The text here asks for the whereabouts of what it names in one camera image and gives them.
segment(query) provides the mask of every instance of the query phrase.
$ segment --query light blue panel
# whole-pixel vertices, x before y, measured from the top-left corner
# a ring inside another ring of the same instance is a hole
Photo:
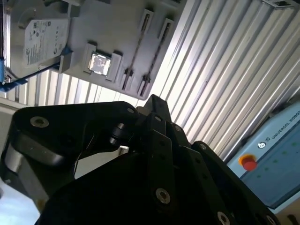
[[[299,120],[300,102],[297,102],[268,120],[227,165],[238,177],[241,177],[247,172],[238,162],[242,155],[253,154],[259,161]],[[260,143],[264,143],[266,146],[259,148],[258,144]]]
[[[275,209],[300,190],[300,122],[263,156],[241,180],[268,207]]]
[[[256,157],[257,168],[251,172],[238,162],[245,154]],[[268,120],[227,165],[273,213],[298,199],[300,102]]]

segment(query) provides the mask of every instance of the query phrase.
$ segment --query white wall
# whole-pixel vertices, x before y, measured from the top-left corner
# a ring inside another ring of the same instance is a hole
[[[12,110],[0,107],[0,154],[4,148],[12,119]],[[33,225],[39,212],[33,201],[0,179],[0,224],[1,225]]]

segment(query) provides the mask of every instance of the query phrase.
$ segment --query rectangular hole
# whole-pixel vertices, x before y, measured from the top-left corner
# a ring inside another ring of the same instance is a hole
[[[291,6],[291,4],[287,3],[286,1],[275,1],[274,4],[277,6]]]

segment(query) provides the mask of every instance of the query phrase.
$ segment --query silver screw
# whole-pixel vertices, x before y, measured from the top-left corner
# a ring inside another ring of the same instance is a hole
[[[223,212],[217,212],[217,217],[222,225],[230,225],[228,217]]]
[[[131,108],[128,108],[127,111],[130,112],[130,113],[134,113],[134,110],[131,109]]]
[[[117,143],[117,140],[114,139],[113,137],[111,137],[111,138],[109,139],[109,142],[110,142],[111,144],[115,145],[115,144]]]
[[[180,128],[178,125],[175,126],[175,129],[176,129],[177,131],[181,131],[181,128]]]
[[[272,224],[272,225],[276,225],[275,221],[273,220],[272,217],[267,216],[268,221]]]
[[[118,128],[119,128],[119,129],[123,129],[124,127],[125,127],[125,124],[124,124],[124,123],[119,123],[119,124],[118,124]]]
[[[158,116],[156,116],[155,119],[157,119],[158,121],[161,121],[161,119]]]
[[[46,118],[40,116],[32,117],[30,119],[30,123],[36,128],[46,128],[47,126],[49,126],[49,121]]]
[[[156,191],[155,191],[155,195],[156,195],[156,198],[162,203],[162,204],[169,204],[170,201],[171,201],[171,197],[169,195],[169,193],[164,190],[163,188],[158,188]]]
[[[201,148],[203,151],[205,151],[205,150],[206,150],[206,147],[205,147],[205,145],[204,145],[204,144],[200,144],[200,148]]]
[[[10,180],[10,179],[7,179],[7,180],[4,181],[4,183],[10,184],[10,183],[11,183],[11,180]]]

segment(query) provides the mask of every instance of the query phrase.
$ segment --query metal plate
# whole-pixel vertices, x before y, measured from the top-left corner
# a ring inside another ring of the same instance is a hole
[[[70,25],[67,45],[73,55],[70,69],[65,74],[145,100],[156,79],[184,5],[185,0],[180,4],[166,0],[114,0],[110,4],[86,0],[80,7],[79,16],[73,18]],[[163,41],[168,23],[171,26]],[[118,68],[114,68],[117,70],[115,80],[97,73],[84,72],[83,62],[86,57],[90,57],[90,54],[84,54],[87,43],[94,44],[96,52],[106,55],[120,53],[122,60],[120,66],[117,64]],[[123,88],[124,73],[129,68],[133,75]],[[142,79],[149,71],[150,83],[146,92],[141,95],[139,89]]]

